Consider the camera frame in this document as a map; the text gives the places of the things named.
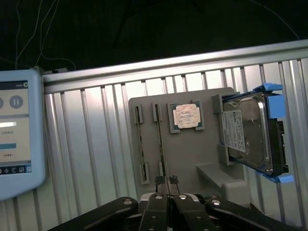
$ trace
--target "printed label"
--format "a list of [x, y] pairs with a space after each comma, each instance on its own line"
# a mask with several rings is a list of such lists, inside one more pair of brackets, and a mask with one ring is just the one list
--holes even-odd
[[197, 127], [201, 122], [200, 108], [195, 104], [184, 104], [176, 107], [176, 118], [179, 128]]
[[242, 112], [240, 110], [223, 112], [221, 119], [225, 146], [245, 153]]

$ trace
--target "cable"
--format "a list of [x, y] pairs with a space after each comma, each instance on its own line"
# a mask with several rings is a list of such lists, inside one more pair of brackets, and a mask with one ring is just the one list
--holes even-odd
[[37, 18], [37, 22], [36, 22], [36, 25], [35, 25], [34, 33], [33, 33], [33, 35], [31, 36], [31, 38], [29, 39], [29, 41], [26, 43], [26, 45], [24, 46], [24, 48], [21, 50], [21, 52], [19, 53], [19, 55], [17, 56], [17, 58], [16, 58], [16, 60], [15, 60], [15, 69], [17, 69], [17, 66], [18, 66], [18, 59], [19, 59], [20, 55], [24, 52], [24, 50], [26, 49], [26, 47], [27, 47], [28, 44], [31, 42], [31, 40], [33, 39], [33, 37], [35, 36], [35, 34], [36, 34], [36, 32], [37, 32], [37, 28], [38, 28], [38, 24], [39, 24], [39, 14], [40, 14], [40, 10], [41, 10], [43, 1], [44, 1], [44, 0], [41, 0], [40, 3], [39, 3], [39, 7], [38, 7], [38, 18]]
[[256, 1], [254, 1], [254, 0], [248, 0], [248, 1], [250, 1], [250, 2], [252, 2], [252, 3], [254, 3], [254, 4], [257, 4], [257, 5], [259, 5], [259, 6], [262, 6], [263, 8], [265, 8], [265, 9], [267, 9], [269, 12], [271, 12], [272, 14], [274, 14], [274, 15], [276, 15], [291, 31], [292, 31], [292, 33], [296, 36], [296, 38], [298, 39], [298, 40], [300, 40], [300, 38], [299, 38], [299, 36], [297, 35], [297, 33], [289, 26], [289, 24], [287, 24], [276, 12], [274, 12], [274, 11], [272, 11], [270, 8], [268, 8], [267, 6], [265, 6], [265, 5], [262, 5], [261, 3], [259, 3], [259, 2], [256, 2]]
[[[40, 34], [39, 34], [39, 47], [40, 47], [40, 48], [41, 48], [41, 46], [42, 46], [42, 32], [43, 32], [42, 29], [43, 29], [44, 21], [46, 20], [47, 16], [49, 15], [49, 13], [50, 13], [50, 11], [51, 11], [53, 5], [56, 3], [56, 1], [57, 1], [57, 0], [54, 0], [54, 1], [53, 1], [52, 5], [50, 6], [50, 8], [49, 8], [49, 10], [48, 10], [48, 12], [47, 12], [47, 14], [45, 15], [43, 21], [42, 21], [41, 24], [40, 24], [40, 27], [39, 27], [39, 28], [40, 28]], [[56, 9], [55, 9], [55, 11], [54, 11], [54, 13], [53, 13], [53, 17], [51, 18], [51, 21], [50, 21], [50, 24], [49, 24], [49, 28], [50, 28], [51, 22], [52, 22], [52, 20], [53, 20], [53, 18], [54, 18], [55, 12], [57, 11], [58, 3], [59, 3], [59, 1], [57, 2]], [[46, 38], [47, 38], [49, 28], [48, 28], [48, 30], [47, 30], [47, 32], [46, 32], [46, 35], [45, 35], [45, 38], [44, 38], [44, 41], [43, 41], [42, 50], [44, 49], [44, 43], [45, 43], [45, 40], [46, 40]], [[40, 53], [39, 53], [39, 57], [38, 57], [38, 59], [37, 59], [37, 61], [36, 61], [36, 63], [35, 63], [34, 66], [36, 66], [36, 65], [38, 64], [39, 59], [40, 59], [40, 57], [41, 57], [41, 55], [42, 55], [40, 49], [39, 49], [39, 52], [40, 52]]]
[[[2, 58], [2, 57], [0, 57], [0, 60], [3, 60], [3, 61], [5, 61], [5, 62], [8, 62], [8, 63], [10, 63], [10, 64], [15, 64], [15, 62], [13, 62], [13, 61], [11, 61], [11, 60], [8, 60], [8, 59], [5, 59], [5, 58]], [[31, 66], [29, 66], [29, 65], [25, 65], [25, 64], [18, 64], [19, 66], [24, 66], [24, 67], [31, 67]]]
[[54, 5], [55, 1], [56, 1], [56, 0], [54, 0], [54, 2], [52, 3], [51, 7], [49, 8], [49, 10], [48, 10], [48, 12], [47, 12], [47, 14], [46, 14], [46, 16], [45, 16], [45, 18], [43, 19], [43, 21], [42, 21], [42, 23], [41, 23], [41, 25], [40, 25], [40, 41], [39, 41], [39, 50], [40, 50], [40, 54], [39, 54], [39, 57], [38, 57], [38, 59], [37, 59], [37, 61], [36, 61], [36, 63], [35, 63], [35, 66], [38, 64], [39, 59], [40, 59], [40, 57], [42, 56], [42, 57], [43, 57], [44, 59], [46, 59], [46, 60], [65, 60], [65, 61], [68, 61], [68, 62], [70, 62], [70, 63], [74, 66], [74, 70], [76, 70], [76, 65], [75, 65], [75, 63], [74, 63], [73, 61], [71, 61], [70, 59], [66, 59], [66, 58], [48, 58], [48, 57], [46, 57], [46, 56], [43, 54], [43, 49], [44, 49], [45, 41], [46, 41], [48, 32], [49, 32], [49, 30], [50, 30], [51, 23], [52, 23], [52, 21], [53, 21], [53, 19], [54, 19], [54, 16], [56, 15], [56, 12], [57, 12], [57, 9], [58, 9], [58, 4], [59, 4], [59, 1], [60, 1], [60, 0], [57, 1], [56, 8], [55, 8], [54, 13], [53, 13], [53, 16], [52, 16], [52, 18], [51, 18], [51, 20], [50, 20], [50, 22], [49, 22], [49, 26], [48, 26], [48, 29], [47, 29], [46, 36], [45, 36], [45, 38], [44, 38], [43, 44], [42, 44], [42, 25], [43, 25], [45, 19], [47, 18], [47, 15], [49, 14], [49, 12], [50, 12], [52, 6]]
[[19, 14], [19, 10], [18, 10], [18, 6], [19, 6], [20, 0], [17, 1], [16, 4], [16, 11], [17, 11], [17, 17], [18, 17], [18, 30], [17, 30], [17, 34], [16, 34], [16, 39], [15, 39], [15, 45], [16, 45], [16, 56], [15, 59], [17, 59], [18, 57], [18, 36], [20, 33], [20, 14]]

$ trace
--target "gray support block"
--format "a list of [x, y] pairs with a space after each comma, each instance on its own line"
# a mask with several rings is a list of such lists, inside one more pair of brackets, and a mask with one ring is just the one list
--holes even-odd
[[221, 196], [238, 205], [250, 203], [247, 183], [243, 180], [235, 180], [214, 164], [198, 165], [197, 171], [209, 181]]
[[218, 144], [217, 145], [217, 150], [218, 150], [218, 159], [221, 164], [224, 164], [226, 166], [230, 165], [235, 165], [235, 162], [232, 162], [229, 160], [229, 152], [228, 152], [228, 147]]
[[250, 204], [248, 185], [243, 180], [224, 182], [221, 187], [221, 196], [238, 205]]
[[240, 94], [239, 92], [235, 92], [232, 94], [217, 94], [212, 96], [212, 102], [213, 102], [213, 113], [222, 113], [223, 112], [223, 104], [222, 104], [222, 97], [226, 96], [233, 96], [233, 95], [238, 95]]

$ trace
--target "blue progress bar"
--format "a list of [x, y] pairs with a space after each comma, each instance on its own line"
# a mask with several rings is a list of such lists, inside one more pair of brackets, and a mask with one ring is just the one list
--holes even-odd
[[0, 149], [13, 149], [16, 148], [16, 143], [0, 143]]

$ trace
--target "pause button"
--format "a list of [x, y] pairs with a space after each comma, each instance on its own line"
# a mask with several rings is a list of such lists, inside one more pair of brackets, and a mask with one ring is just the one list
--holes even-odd
[[10, 98], [10, 106], [12, 108], [20, 108], [24, 104], [23, 98], [21, 98], [19, 95], [14, 95]]

